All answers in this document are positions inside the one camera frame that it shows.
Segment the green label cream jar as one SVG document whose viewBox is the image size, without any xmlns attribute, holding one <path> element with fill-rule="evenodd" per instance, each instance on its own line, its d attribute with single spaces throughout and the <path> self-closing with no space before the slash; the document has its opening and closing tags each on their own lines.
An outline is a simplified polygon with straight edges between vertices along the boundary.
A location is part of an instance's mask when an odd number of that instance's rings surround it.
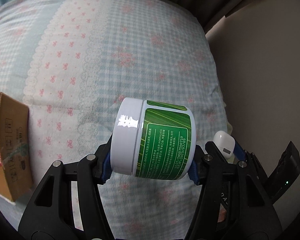
<svg viewBox="0 0 300 240">
<path fill-rule="evenodd" d="M 124 98 L 110 147 L 111 169 L 156 180 L 178 180 L 188 172 L 196 148 L 191 110 L 170 103 Z"/>
</svg>

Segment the cardboard box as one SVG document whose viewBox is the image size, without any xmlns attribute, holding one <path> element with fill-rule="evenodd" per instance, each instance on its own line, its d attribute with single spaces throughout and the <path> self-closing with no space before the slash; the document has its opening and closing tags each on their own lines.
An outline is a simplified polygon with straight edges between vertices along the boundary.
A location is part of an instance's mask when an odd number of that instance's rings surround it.
<svg viewBox="0 0 300 240">
<path fill-rule="evenodd" d="M 0 196 L 15 202 L 33 184 L 28 142 L 29 108 L 0 92 Z"/>
</svg>

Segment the white earbuds case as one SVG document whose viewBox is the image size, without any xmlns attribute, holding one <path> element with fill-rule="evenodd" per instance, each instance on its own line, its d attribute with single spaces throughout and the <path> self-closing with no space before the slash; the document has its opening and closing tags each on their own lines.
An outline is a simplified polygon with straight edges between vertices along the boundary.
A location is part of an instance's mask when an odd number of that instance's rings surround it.
<svg viewBox="0 0 300 240">
<path fill-rule="evenodd" d="M 235 140 L 224 131 L 218 131 L 213 136 L 213 142 L 225 159 L 230 159 L 234 153 Z"/>
</svg>

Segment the checkered floral bed sheet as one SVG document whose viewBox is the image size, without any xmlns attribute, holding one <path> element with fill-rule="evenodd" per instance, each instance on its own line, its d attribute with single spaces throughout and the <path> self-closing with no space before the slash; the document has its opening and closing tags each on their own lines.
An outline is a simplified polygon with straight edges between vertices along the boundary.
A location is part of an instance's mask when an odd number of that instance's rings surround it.
<svg viewBox="0 0 300 240">
<path fill-rule="evenodd" d="M 107 142 L 126 97 L 188 107 L 200 146 L 228 124 L 203 29 L 162 0 L 0 6 L 0 92 L 29 106 L 35 184 Z"/>
</svg>

